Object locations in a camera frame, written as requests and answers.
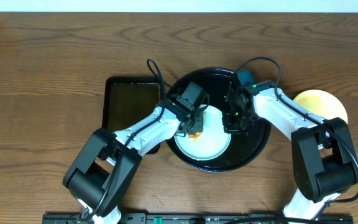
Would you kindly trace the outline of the orange green sponge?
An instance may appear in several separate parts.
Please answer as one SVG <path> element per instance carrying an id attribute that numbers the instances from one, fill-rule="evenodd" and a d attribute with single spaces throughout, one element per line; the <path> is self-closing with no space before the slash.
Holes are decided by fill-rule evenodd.
<path id="1" fill-rule="evenodd" d="M 190 138 L 195 138 L 201 135 L 203 132 L 203 123 L 204 123 L 204 112 L 197 112 L 193 116 L 192 124 L 190 129 L 186 132 Z"/>

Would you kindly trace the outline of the light blue plate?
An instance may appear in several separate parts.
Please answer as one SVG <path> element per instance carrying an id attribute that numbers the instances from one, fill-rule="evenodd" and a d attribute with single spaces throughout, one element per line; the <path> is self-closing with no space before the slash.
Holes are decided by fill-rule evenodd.
<path id="1" fill-rule="evenodd" d="M 208 106 L 202 115 L 202 132 L 175 135 L 174 140 L 179 150 L 196 161 L 208 161 L 220 156 L 231 141 L 231 134 L 224 132 L 222 118 L 221 110 Z"/>

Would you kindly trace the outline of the yellow plate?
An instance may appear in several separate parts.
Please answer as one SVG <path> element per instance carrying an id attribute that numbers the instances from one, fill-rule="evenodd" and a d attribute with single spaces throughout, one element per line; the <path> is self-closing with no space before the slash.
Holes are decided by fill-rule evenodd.
<path id="1" fill-rule="evenodd" d="M 304 109 L 326 119 L 341 118 L 348 123 L 344 105 L 332 94 L 323 90 L 306 90 L 298 94 L 293 101 Z"/>

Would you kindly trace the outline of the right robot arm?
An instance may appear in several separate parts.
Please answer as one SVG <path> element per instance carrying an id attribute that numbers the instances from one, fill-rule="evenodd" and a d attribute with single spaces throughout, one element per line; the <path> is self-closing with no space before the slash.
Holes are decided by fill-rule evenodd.
<path id="1" fill-rule="evenodd" d="M 274 125 L 291 141 L 297 190 L 284 207 L 287 218 L 317 220 L 323 210 L 353 185 L 358 185 L 358 160 L 349 127 L 341 118 L 326 119 L 304 109 L 271 81 L 231 84 L 223 114 L 227 133 L 243 132 L 260 119 Z M 346 199 L 353 202 L 355 196 Z"/>

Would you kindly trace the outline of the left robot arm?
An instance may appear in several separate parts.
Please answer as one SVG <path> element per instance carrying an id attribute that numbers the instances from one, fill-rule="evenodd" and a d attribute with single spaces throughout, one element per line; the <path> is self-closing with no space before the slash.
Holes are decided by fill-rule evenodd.
<path id="1" fill-rule="evenodd" d="M 187 133 L 205 105 L 159 101 L 138 123 L 115 132 L 97 129 L 63 178 L 63 185 L 84 206 L 77 223 L 118 223 L 118 209 L 144 155 L 162 141 Z"/>

